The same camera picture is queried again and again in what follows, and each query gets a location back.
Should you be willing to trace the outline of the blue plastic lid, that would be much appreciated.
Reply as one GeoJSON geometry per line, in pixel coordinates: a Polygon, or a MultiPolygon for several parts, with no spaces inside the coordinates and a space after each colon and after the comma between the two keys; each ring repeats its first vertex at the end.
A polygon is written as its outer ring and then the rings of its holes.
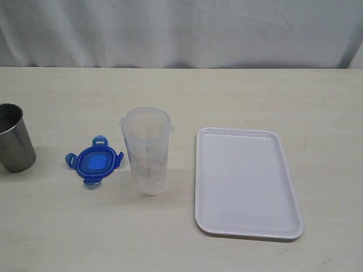
{"type": "Polygon", "coordinates": [[[68,153],[65,161],[69,168],[75,170],[85,187],[95,188],[102,179],[109,176],[121,165],[124,153],[117,153],[109,147],[108,139],[103,135],[93,138],[92,146],[84,149],[79,155],[68,153]]]}

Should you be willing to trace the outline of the stainless steel cup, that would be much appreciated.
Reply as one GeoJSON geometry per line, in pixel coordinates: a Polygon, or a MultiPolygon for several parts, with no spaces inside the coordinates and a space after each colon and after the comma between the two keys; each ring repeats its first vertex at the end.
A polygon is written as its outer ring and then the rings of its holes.
{"type": "Polygon", "coordinates": [[[18,173],[29,169],[35,161],[22,109],[15,104],[1,104],[1,164],[9,172],[18,173]]]}

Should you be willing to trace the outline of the clear plastic tall container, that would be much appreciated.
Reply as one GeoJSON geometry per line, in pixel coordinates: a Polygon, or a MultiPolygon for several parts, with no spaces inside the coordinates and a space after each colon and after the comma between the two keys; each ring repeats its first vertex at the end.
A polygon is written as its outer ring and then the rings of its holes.
{"type": "Polygon", "coordinates": [[[163,192],[169,138],[174,132],[169,115],[159,108],[138,107],[121,118],[119,125],[138,192],[148,196],[163,192]]]}

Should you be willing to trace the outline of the white rectangular tray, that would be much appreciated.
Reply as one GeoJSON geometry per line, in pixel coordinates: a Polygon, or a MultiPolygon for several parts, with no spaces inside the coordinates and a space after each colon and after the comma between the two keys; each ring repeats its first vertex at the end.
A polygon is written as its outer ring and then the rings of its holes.
{"type": "Polygon", "coordinates": [[[304,230],[279,137],[204,127],[196,136],[195,221],[218,236],[295,240],[304,230]]]}

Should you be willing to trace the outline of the white backdrop curtain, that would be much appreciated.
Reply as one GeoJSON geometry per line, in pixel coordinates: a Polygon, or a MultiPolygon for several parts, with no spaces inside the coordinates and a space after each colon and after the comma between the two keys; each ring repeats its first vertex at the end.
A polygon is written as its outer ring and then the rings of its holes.
{"type": "Polygon", "coordinates": [[[1,65],[362,68],[361,1],[2,1],[1,65]]]}

